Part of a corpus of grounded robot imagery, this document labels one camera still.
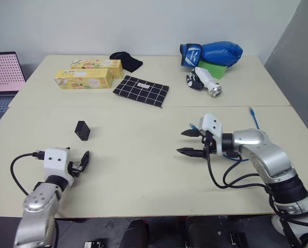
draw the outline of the checkered napkin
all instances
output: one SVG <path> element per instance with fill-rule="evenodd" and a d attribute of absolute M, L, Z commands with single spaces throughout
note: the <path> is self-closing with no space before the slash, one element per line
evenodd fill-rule
<path fill-rule="evenodd" d="M 138 102 L 161 107 L 168 90 L 169 86 L 166 85 L 125 76 L 123 81 L 114 89 L 113 93 Z"/>

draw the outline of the green object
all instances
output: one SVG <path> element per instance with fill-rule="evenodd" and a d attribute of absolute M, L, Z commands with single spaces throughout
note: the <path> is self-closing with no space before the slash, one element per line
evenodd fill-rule
<path fill-rule="evenodd" d="M 216 79 L 221 79 L 222 76 L 224 76 L 227 68 L 227 66 L 215 65 L 209 62 L 205 62 L 203 60 L 200 60 L 198 66 L 207 69 L 210 74 Z"/>

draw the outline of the cardboard box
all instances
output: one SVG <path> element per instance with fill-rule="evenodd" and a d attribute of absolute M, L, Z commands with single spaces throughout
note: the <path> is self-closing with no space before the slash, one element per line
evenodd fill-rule
<path fill-rule="evenodd" d="M 54 80 L 61 89 L 100 89 L 112 86 L 113 75 L 108 69 L 65 69 Z"/>
<path fill-rule="evenodd" d="M 123 67 L 120 59 L 75 59 L 71 63 L 72 69 L 98 69 L 111 70 L 115 79 L 123 79 Z"/>

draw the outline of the blue boxing glove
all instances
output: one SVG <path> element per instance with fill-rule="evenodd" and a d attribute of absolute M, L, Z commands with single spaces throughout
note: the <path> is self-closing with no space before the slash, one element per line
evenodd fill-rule
<path fill-rule="evenodd" d="M 229 41 L 202 45 L 202 59 L 220 66 L 233 66 L 241 57 L 242 48 Z"/>
<path fill-rule="evenodd" d="M 181 65 L 196 67 L 203 59 L 209 63 L 220 66 L 234 65 L 242 55 L 242 48 L 229 41 L 219 41 L 205 45 L 181 44 Z"/>

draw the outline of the table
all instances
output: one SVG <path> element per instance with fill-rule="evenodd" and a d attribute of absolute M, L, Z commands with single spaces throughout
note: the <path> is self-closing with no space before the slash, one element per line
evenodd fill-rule
<path fill-rule="evenodd" d="M 10 107 L 94 107 L 130 106 L 139 103 L 112 93 L 121 82 L 115 79 L 111 89 L 62 90 L 54 81 L 58 69 L 70 68 L 76 58 L 103 58 L 108 56 L 49 55 L 27 80 L 25 86 L 10 103 Z M 256 56 L 244 56 L 218 82 L 223 93 L 209 96 L 190 89 L 186 75 L 190 68 L 180 65 L 180 56 L 135 56 L 144 64 L 134 73 L 125 75 L 170 86 L 163 102 L 169 106 L 288 106 L 289 102 Z"/>
<path fill-rule="evenodd" d="M 308 189 L 308 130 L 292 107 L 253 108 L 260 127 L 281 146 Z M 9 172 L 18 155 L 49 147 L 71 147 L 72 161 L 90 150 L 86 171 L 64 192 L 57 217 L 252 214 L 272 212 L 260 188 L 221 190 L 212 183 L 205 160 L 176 149 L 201 149 L 199 138 L 180 135 L 211 112 L 224 132 L 254 128 L 248 107 L 13 107 L 0 121 L 0 216 L 21 216 L 23 193 Z M 74 129 L 78 120 L 91 128 L 88 141 Z M 221 181 L 231 161 L 212 156 Z M 228 178 L 254 172 L 241 163 Z M 20 159 L 16 176 L 30 191 L 43 181 L 43 162 Z M 245 182 L 260 182 L 259 178 Z"/>

